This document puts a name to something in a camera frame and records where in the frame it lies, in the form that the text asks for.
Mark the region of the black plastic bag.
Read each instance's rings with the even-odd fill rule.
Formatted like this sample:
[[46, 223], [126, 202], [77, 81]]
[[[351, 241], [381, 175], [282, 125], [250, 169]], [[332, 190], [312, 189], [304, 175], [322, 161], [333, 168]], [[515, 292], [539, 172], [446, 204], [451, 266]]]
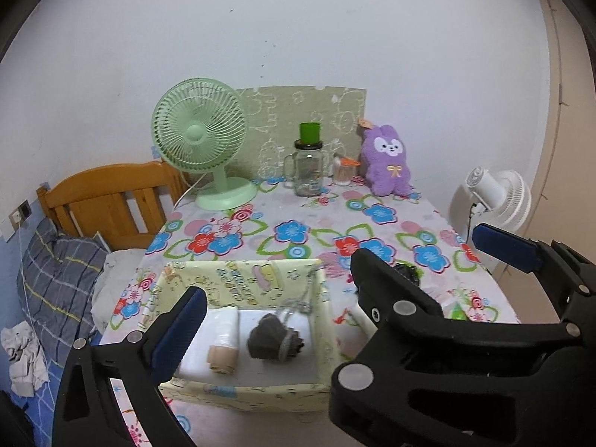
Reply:
[[414, 286], [420, 286], [420, 276], [416, 266], [399, 262], [393, 266], [393, 269], [399, 272], [401, 276], [404, 276], [405, 279], [408, 279], [410, 283], [413, 283]]

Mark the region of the grey socks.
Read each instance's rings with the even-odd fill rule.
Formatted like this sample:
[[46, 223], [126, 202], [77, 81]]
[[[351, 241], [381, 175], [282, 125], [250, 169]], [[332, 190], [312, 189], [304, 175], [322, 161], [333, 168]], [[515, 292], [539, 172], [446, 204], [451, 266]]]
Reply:
[[299, 333], [271, 313], [261, 317], [247, 338], [247, 350], [254, 359], [286, 362], [297, 357], [303, 347]]

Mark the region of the green tissue pack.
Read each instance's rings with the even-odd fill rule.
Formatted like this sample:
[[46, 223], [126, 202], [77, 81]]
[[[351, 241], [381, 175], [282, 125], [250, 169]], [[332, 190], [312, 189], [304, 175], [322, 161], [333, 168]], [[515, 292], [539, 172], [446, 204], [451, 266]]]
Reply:
[[468, 315], [458, 302], [451, 304], [451, 309], [448, 312], [448, 317], [451, 320], [468, 321]]

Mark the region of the clear pack white pads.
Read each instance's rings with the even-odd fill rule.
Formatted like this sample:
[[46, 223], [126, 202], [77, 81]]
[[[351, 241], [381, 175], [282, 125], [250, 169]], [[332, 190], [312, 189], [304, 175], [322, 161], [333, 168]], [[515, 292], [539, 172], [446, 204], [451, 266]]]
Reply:
[[346, 360], [354, 359], [377, 331], [375, 323], [358, 305], [344, 308], [333, 322], [340, 355]]

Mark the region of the white standing fan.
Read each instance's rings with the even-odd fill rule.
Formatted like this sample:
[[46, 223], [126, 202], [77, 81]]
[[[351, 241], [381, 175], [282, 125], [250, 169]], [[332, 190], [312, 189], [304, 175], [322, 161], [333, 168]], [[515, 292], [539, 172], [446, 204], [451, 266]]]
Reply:
[[518, 172], [476, 167], [454, 193], [448, 219], [467, 241], [480, 223], [516, 232], [528, 218], [531, 202], [529, 186]]

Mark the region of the beige door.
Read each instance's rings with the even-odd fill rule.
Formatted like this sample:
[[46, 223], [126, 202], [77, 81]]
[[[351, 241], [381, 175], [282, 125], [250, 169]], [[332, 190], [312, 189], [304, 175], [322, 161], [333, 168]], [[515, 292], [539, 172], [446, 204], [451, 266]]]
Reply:
[[549, 110], [523, 236], [595, 259], [595, 84], [583, 30], [562, 0], [538, 0], [549, 44]]

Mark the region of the floral tablecloth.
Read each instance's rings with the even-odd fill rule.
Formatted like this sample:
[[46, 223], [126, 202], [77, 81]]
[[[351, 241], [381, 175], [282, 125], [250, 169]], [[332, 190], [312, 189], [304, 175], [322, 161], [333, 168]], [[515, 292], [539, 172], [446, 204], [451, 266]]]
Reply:
[[416, 266], [423, 290], [447, 316], [458, 302], [472, 321], [517, 319], [472, 248], [419, 194], [378, 198], [361, 184], [329, 184], [320, 196], [304, 198], [277, 178], [259, 182], [251, 203], [231, 211], [182, 201], [121, 289], [103, 339], [119, 341], [139, 326], [150, 290], [172, 260], [320, 259], [334, 320], [356, 303], [349, 256], [358, 246], [389, 263]]

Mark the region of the yellow fabric storage box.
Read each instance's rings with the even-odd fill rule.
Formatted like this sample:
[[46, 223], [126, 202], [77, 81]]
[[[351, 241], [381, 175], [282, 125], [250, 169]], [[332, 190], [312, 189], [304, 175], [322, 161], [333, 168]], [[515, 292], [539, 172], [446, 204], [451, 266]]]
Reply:
[[[165, 396], [246, 412], [326, 409], [339, 353], [320, 260], [170, 262], [150, 291], [139, 329], [148, 330], [190, 286], [206, 293], [207, 313], [174, 375], [159, 386]], [[240, 311], [240, 357], [233, 374], [220, 374], [207, 362], [213, 338], [210, 316], [230, 306]], [[251, 358], [248, 335], [268, 313], [304, 340], [297, 357], [286, 362]]]

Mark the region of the blue plaid pillow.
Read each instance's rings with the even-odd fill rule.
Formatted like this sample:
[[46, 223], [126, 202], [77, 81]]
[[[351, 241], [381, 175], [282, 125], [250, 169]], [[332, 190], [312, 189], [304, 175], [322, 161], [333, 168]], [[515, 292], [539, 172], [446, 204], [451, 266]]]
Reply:
[[48, 218], [24, 249], [17, 275], [21, 309], [58, 366], [66, 364], [75, 340], [96, 332], [92, 299], [106, 256], [100, 240], [65, 234]]

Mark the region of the toothpick jar orange lid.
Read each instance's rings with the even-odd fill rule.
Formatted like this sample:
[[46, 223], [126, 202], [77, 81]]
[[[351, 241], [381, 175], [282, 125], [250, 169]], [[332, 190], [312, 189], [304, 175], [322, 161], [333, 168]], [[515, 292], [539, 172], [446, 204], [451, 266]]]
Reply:
[[332, 180], [335, 185], [349, 186], [358, 172], [360, 162], [343, 155], [334, 155], [332, 160]]

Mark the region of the purple plush bunny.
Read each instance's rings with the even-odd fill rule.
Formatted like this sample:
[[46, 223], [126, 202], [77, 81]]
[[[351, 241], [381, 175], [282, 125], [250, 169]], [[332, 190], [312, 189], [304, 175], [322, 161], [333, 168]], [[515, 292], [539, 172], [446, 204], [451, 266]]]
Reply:
[[377, 126], [361, 119], [363, 131], [361, 158], [366, 168], [365, 178], [376, 196], [410, 194], [411, 172], [407, 165], [405, 144], [396, 129], [384, 124]]

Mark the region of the crumpled white cloth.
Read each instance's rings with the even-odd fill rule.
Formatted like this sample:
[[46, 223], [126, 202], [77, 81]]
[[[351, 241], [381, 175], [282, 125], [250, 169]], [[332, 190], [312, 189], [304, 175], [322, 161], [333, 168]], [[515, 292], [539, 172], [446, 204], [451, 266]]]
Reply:
[[9, 359], [11, 390], [18, 397], [34, 397], [48, 378], [44, 351], [27, 321], [1, 331], [1, 345]]

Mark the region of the glass mason jar mug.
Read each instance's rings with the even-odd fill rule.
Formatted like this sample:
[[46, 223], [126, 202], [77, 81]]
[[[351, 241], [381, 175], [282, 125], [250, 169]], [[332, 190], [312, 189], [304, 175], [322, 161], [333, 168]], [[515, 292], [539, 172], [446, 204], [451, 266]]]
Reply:
[[316, 197], [322, 193], [322, 142], [294, 142], [294, 151], [283, 160], [285, 182], [299, 197]]

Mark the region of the green cup on jar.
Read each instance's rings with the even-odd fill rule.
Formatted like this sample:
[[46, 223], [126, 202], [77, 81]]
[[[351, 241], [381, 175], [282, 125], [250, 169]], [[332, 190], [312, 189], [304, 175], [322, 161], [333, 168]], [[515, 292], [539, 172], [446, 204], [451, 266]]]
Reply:
[[320, 123], [302, 122], [299, 124], [299, 139], [303, 144], [317, 144], [320, 141]]

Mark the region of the green desk fan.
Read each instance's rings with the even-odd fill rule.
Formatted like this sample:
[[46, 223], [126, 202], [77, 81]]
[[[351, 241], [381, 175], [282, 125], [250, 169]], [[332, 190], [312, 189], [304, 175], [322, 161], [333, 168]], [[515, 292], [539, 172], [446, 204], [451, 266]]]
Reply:
[[213, 79], [193, 78], [174, 85], [152, 112], [152, 141], [164, 161], [189, 175], [212, 175], [195, 199], [208, 211], [234, 209], [257, 195], [250, 180], [229, 177], [225, 171], [246, 134], [247, 114], [240, 95]]

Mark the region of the wall power socket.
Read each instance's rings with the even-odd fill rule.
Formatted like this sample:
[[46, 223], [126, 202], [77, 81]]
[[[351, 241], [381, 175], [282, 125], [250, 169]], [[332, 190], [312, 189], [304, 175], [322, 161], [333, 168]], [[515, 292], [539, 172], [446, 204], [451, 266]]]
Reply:
[[9, 216], [13, 229], [18, 230], [31, 214], [29, 202], [27, 200], [23, 201]]

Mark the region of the green patterned wall mat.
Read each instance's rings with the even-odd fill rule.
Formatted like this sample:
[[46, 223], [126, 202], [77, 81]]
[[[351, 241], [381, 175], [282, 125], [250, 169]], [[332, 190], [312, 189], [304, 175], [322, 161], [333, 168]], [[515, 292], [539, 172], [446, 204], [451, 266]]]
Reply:
[[361, 149], [358, 121], [364, 117], [365, 89], [278, 86], [237, 91], [247, 114], [247, 135], [241, 150], [226, 165], [229, 175], [272, 179], [283, 175], [283, 162], [294, 151], [299, 124], [320, 124], [323, 169], [332, 172], [332, 158], [357, 158]]

